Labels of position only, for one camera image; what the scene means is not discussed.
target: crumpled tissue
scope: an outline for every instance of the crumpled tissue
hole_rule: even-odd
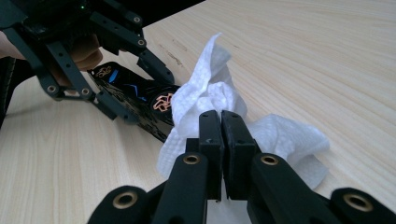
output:
[[[157,163],[158,171],[165,177],[170,175],[176,157],[184,153],[186,139],[199,137],[200,114],[213,109],[229,110],[245,118],[248,112],[227,67],[231,56],[215,43],[219,35],[207,42],[191,79],[172,98],[175,127],[163,144]],[[271,114],[247,123],[247,127],[263,152],[285,159],[311,189],[327,174],[327,168],[313,154],[328,149],[329,141],[314,126]],[[207,211],[208,223],[249,223],[246,202],[209,202]]]

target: wood grain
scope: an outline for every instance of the wood grain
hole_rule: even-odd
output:
[[[222,33],[249,120],[274,113],[329,137],[317,157],[330,172],[316,192],[349,186],[396,211],[395,11],[394,1],[207,0],[145,28],[145,38],[183,84]],[[136,57],[104,54],[144,76]],[[114,188],[163,182],[161,145],[92,105],[54,102],[29,79],[0,131],[0,223],[84,223]]]

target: wooden table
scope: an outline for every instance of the wooden table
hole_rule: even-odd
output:
[[[396,211],[396,4],[207,0],[145,28],[148,47],[188,81],[206,41],[228,65],[247,118],[315,125],[331,149],[315,189],[352,187]],[[106,61],[143,74],[127,53]],[[83,102],[54,102],[36,78],[15,91],[0,131],[0,223],[84,223],[122,185],[150,190],[162,143]]]

